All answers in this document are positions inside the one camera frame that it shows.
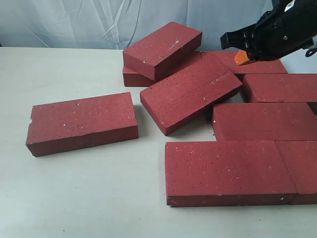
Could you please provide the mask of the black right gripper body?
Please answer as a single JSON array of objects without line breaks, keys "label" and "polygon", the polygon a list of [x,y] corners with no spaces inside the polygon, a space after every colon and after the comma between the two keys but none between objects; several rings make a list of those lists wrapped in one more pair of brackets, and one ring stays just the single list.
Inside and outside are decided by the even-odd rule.
[{"label": "black right gripper body", "polygon": [[299,49],[316,48],[317,2],[274,0],[252,30],[246,55],[252,61],[282,58]]}]

